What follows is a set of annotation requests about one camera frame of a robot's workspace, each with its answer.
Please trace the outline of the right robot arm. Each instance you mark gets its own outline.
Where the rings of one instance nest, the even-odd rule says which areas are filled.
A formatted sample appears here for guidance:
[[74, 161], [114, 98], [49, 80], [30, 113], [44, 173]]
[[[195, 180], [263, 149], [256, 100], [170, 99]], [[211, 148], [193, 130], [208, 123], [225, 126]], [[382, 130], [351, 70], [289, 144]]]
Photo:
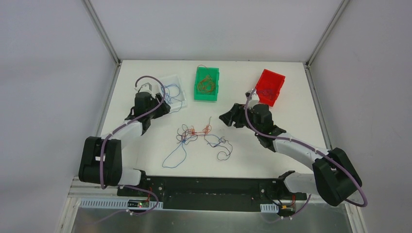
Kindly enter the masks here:
[[288, 199], [300, 192], [319, 195], [331, 206], [343, 201], [358, 207], [368, 205], [361, 188], [362, 181], [345, 151], [341, 148], [317, 148], [294, 138], [274, 124], [268, 105], [247, 107], [235, 103], [219, 119], [228, 127], [251, 129], [264, 148], [293, 158], [312, 171], [311, 174], [295, 171], [285, 174], [275, 189], [280, 198]]

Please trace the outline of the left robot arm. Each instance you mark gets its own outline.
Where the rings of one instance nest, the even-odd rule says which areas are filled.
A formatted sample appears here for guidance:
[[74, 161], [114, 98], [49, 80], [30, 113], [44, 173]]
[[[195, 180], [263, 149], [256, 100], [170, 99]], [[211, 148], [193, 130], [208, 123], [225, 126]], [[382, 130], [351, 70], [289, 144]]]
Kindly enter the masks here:
[[79, 180], [102, 187], [129, 185], [136, 196], [145, 195], [148, 183], [141, 178], [143, 172], [126, 167], [122, 161], [122, 150], [146, 133], [151, 120], [168, 114], [170, 110], [160, 93], [136, 93], [135, 105], [118, 128], [105, 136], [90, 136], [85, 140]]

